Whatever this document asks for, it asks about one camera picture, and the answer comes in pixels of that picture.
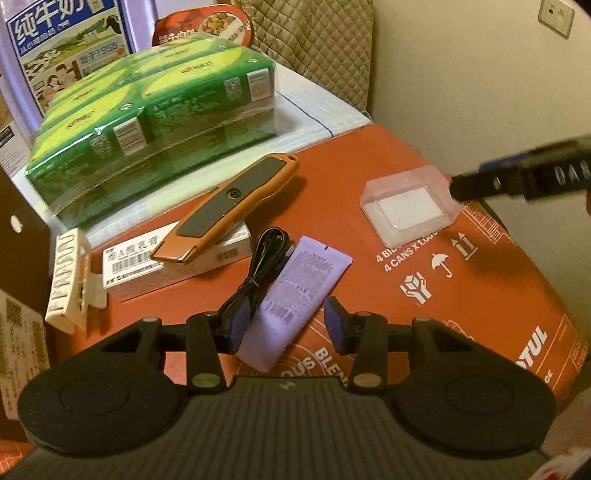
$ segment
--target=tube of ointment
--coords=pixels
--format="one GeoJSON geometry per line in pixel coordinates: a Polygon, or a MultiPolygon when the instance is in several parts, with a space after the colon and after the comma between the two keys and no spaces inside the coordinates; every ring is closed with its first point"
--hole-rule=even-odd
{"type": "Polygon", "coordinates": [[[268,372],[352,261],[334,248],[302,237],[255,312],[238,358],[268,372]]]}

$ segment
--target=usb cable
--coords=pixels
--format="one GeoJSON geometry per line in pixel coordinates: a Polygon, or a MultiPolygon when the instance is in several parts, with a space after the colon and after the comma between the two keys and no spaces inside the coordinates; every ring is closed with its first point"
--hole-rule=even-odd
{"type": "Polygon", "coordinates": [[[264,298],[267,286],[283,270],[293,250],[294,246],[285,230],[276,226],[265,230],[256,243],[246,279],[218,312],[221,314],[236,298],[244,295],[250,301],[252,317],[264,298]]]}

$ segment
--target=orange utility knife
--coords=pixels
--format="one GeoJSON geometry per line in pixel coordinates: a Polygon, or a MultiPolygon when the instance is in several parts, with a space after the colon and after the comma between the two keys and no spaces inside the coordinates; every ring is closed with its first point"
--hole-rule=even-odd
{"type": "Polygon", "coordinates": [[[164,237],[153,260],[188,264],[220,241],[261,202],[275,195],[298,169],[297,158],[272,153],[211,192],[164,237]]]}

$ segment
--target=white medicine box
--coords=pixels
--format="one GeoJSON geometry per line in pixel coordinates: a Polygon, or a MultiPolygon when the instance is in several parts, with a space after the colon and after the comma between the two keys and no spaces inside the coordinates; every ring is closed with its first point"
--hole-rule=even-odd
{"type": "Polygon", "coordinates": [[[151,251],[178,222],[103,251],[103,285],[118,300],[129,300],[252,255],[251,234],[241,223],[188,265],[158,262],[151,251]]]}

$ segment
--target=yellow-green packaging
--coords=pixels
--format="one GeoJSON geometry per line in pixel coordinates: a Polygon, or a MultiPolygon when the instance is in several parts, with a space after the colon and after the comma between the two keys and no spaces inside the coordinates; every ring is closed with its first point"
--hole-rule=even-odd
{"type": "Polygon", "coordinates": [[[183,38],[119,59],[59,92],[45,115],[39,133],[115,88],[163,72],[184,61],[236,46],[214,35],[199,33],[193,38],[183,38]]]}
{"type": "Polygon", "coordinates": [[[67,226],[275,134],[270,59],[210,35],[173,44],[99,70],[50,110],[26,175],[67,226]]]}

